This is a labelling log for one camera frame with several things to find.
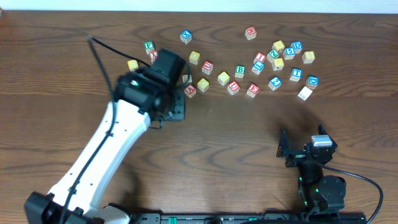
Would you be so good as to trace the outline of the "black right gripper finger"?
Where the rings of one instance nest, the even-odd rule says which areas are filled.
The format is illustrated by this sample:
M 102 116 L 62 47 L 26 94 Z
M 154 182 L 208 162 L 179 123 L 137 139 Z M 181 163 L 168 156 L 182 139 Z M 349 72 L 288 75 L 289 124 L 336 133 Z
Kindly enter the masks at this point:
M 328 135 L 328 133 L 325 131 L 325 128 L 321 124 L 318 126 L 318 135 Z
M 289 140 L 284 129 L 280 130 L 279 145 L 276 157 L 287 157 L 290 152 Z

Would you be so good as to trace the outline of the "yellow O block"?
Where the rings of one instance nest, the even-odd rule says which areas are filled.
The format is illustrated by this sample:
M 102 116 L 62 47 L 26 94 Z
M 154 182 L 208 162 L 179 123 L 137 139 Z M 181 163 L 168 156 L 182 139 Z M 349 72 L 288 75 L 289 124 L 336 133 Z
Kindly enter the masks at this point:
M 189 56 L 189 62 L 194 64 L 194 65 L 198 65 L 199 61 L 200 61 L 200 53 L 196 52 L 196 51 L 192 51 L 190 56 Z

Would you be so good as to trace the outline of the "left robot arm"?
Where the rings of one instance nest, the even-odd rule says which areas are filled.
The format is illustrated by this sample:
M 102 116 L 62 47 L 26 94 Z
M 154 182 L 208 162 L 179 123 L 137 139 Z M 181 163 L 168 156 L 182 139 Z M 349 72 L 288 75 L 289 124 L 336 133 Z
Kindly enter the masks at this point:
M 162 49 L 150 67 L 118 78 L 112 99 L 90 141 L 70 170 L 47 194 L 32 192 L 24 204 L 29 223 L 131 223 L 132 215 L 103 194 L 133 144 L 153 121 L 185 117 L 178 85 L 186 62 Z

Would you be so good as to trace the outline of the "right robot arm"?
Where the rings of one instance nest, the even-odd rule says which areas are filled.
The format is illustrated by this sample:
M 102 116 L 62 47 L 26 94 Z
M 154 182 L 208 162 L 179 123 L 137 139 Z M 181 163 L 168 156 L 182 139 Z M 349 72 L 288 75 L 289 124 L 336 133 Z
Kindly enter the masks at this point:
M 286 167 L 298 169 L 298 192 L 305 204 L 300 217 L 306 221 L 321 214 L 337 214 L 345 207 L 345 179 L 324 175 L 322 168 L 332 160 L 337 147 L 322 125 L 301 150 L 291 149 L 286 132 L 280 132 L 276 156 L 285 159 Z

